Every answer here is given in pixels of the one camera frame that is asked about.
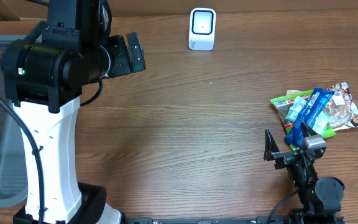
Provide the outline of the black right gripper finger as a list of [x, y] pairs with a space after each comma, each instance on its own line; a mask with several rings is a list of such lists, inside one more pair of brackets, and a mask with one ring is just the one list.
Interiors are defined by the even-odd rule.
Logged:
[[304, 121], [301, 122], [301, 130], [304, 138], [318, 134]]
[[264, 151], [264, 160], [271, 161], [275, 159], [275, 156], [280, 154], [280, 150], [271, 134], [271, 132], [265, 130], [265, 151]]

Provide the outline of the light teal snack packet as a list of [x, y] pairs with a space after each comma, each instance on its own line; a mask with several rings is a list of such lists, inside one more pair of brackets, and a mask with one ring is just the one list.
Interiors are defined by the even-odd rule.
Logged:
[[[297, 96], [292, 105], [289, 107], [287, 114], [284, 116], [283, 124], [285, 127], [285, 131], [288, 134], [291, 128], [294, 125], [294, 122], [301, 111], [301, 109], [306, 105], [307, 98], [303, 98], [302, 96]], [[329, 116], [325, 112], [320, 112], [320, 114], [316, 117], [316, 121], [312, 127], [312, 129], [323, 136], [323, 138], [330, 138], [336, 135], [336, 132], [330, 126], [329, 122], [333, 120], [332, 116]]]

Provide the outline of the blue cookie packet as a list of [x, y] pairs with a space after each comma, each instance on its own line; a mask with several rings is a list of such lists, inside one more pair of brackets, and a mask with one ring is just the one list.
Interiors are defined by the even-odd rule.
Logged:
[[286, 135], [285, 141], [294, 148], [301, 147], [304, 137], [301, 130], [301, 122], [306, 122], [311, 128], [313, 127], [316, 117], [323, 111], [329, 100], [333, 97], [334, 92], [315, 88], [308, 98], [306, 105], [299, 112], [293, 127]]

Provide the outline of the green gummy candy bag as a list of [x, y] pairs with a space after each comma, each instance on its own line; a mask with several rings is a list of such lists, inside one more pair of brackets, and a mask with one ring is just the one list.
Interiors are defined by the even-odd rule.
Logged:
[[299, 149], [304, 139], [302, 122], [323, 138], [336, 134], [329, 124], [334, 118], [323, 111], [333, 95], [333, 91], [315, 88], [271, 100], [287, 134], [285, 142], [293, 150]]

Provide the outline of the beige snack bag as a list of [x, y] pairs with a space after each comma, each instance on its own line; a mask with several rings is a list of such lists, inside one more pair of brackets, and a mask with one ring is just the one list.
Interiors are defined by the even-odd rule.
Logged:
[[[329, 91], [333, 91], [334, 95], [329, 100], [323, 112], [333, 117], [333, 120], [329, 122], [330, 126], [336, 132], [340, 129], [349, 129], [358, 127], [358, 110], [356, 104], [352, 100], [350, 88], [346, 82], [337, 83], [328, 88]], [[303, 98], [310, 97], [312, 90], [299, 91], [288, 90], [286, 99], [283, 101], [284, 106], [282, 108], [281, 120], [283, 123], [284, 116], [287, 114], [289, 107], [292, 105], [294, 99], [297, 96]]]

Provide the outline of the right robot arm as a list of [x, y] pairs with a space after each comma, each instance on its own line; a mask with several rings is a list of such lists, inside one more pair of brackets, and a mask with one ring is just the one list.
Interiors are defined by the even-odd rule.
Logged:
[[[336, 216], [341, 211], [344, 183], [335, 177], [319, 178], [314, 168], [314, 161], [325, 153], [326, 140], [304, 122], [301, 133], [303, 143], [299, 149], [280, 152], [271, 132], [265, 130], [264, 160], [274, 161], [276, 169], [286, 168], [295, 191], [278, 202], [263, 223], [344, 223], [343, 217]], [[301, 208], [276, 217], [278, 208], [294, 195], [299, 197]]]

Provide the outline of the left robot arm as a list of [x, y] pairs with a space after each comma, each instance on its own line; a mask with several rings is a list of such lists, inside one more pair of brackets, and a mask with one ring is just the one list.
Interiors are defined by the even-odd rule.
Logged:
[[1, 57], [9, 114], [21, 128], [27, 202], [14, 223], [124, 223], [102, 186], [76, 176], [75, 128], [85, 85], [145, 70], [139, 36], [111, 35], [104, 0], [50, 1], [46, 21]]

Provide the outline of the white barcode scanner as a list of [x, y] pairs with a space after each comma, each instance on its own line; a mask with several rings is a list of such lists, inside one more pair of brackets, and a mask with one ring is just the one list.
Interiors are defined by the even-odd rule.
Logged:
[[190, 50], [211, 51], [214, 48], [216, 11], [197, 7], [190, 12], [188, 47]]

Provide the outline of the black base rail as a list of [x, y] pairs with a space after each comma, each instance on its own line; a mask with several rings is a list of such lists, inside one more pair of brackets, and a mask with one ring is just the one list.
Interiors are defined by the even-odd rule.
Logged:
[[[233, 218], [224, 218], [224, 219], [153, 219], [153, 218], [122, 218], [123, 224], [266, 224], [268, 223], [268, 216], [257, 216], [256, 218], [245, 218], [245, 219], [233, 219]], [[289, 224], [289, 223], [319, 223], [317, 221], [307, 221], [307, 222], [296, 222], [291, 221], [288, 216], [276, 216], [272, 217], [269, 223], [273, 224]], [[345, 224], [343, 217], [337, 217], [336, 221], [323, 221], [320, 223], [339, 223]]]

